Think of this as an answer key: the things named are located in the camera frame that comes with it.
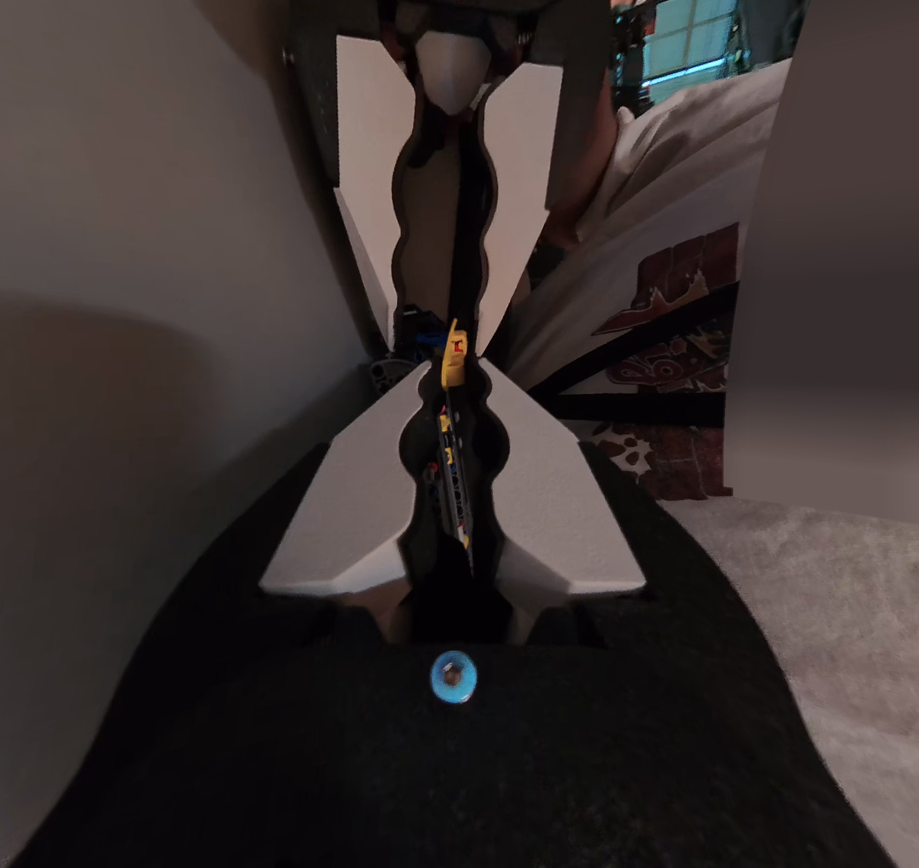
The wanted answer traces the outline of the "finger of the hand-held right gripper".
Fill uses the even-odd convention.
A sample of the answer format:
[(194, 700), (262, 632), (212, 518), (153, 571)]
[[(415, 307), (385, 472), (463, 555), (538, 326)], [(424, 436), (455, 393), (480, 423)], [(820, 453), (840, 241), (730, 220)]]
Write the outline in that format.
[(493, 208), (482, 245), (487, 279), (479, 332), (496, 332), (545, 224), (563, 70), (525, 62), (485, 95), (482, 142), (493, 172)]
[(393, 351), (393, 259), (402, 237), (393, 179), (415, 130), (415, 88), (382, 43), (338, 35), (336, 89), (336, 200), (374, 320)]

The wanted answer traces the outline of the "lego car chassis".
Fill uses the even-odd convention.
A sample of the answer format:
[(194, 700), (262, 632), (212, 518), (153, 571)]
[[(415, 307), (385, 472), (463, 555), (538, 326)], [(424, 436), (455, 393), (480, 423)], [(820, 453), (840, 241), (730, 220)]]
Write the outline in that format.
[(441, 359), (451, 323), (416, 304), (403, 308), (401, 320), (397, 345), (370, 364), (370, 381), (380, 398), (423, 365), (429, 365), (436, 373), (433, 391), (423, 395), (421, 433), (431, 433), (435, 442), (422, 450), (421, 483), (435, 520), (446, 535), (461, 545), (473, 571), (474, 517), (464, 465), (461, 415), (468, 394), (467, 359), (465, 385), (444, 392), (440, 383)]

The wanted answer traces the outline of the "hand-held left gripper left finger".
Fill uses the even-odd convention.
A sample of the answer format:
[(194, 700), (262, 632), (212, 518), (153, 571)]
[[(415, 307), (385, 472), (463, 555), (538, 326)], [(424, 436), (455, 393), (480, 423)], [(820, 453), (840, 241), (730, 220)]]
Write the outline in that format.
[(360, 606), (393, 625), (409, 580), (399, 539), (415, 512), (400, 439), (423, 405), (423, 362), (332, 439), (260, 579), (269, 595)]

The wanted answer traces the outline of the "yellow lego panel piece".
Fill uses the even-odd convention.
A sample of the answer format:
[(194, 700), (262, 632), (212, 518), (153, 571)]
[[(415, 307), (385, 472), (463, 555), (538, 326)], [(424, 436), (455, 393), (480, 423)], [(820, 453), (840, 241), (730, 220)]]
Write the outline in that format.
[(468, 348), (468, 334), (459, 327), (459, 320), (454, 319), (446, 337), (441, 359), (440, 383), (444, 392), (465, 385)]

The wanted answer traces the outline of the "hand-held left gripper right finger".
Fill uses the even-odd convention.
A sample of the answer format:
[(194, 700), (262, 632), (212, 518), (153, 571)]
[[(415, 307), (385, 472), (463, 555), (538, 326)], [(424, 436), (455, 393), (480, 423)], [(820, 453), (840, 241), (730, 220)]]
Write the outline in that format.
[(470, 406), (476, 564), (511, 628), (549, 608), (635, 594), (646, 577), (577, 437), (485, 358)]

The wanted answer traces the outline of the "person's right forearm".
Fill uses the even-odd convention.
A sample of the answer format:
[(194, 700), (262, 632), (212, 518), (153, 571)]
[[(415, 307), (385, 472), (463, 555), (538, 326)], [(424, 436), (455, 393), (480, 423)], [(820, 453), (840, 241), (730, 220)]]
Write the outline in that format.
[(567, 174), (560, 199), (549, 209), (542, 233), (544, 242), (566, 252), (578, 245), (577, 225), (602, 183), (618, 134), (611, 71), (606, 68), (583, 150)]

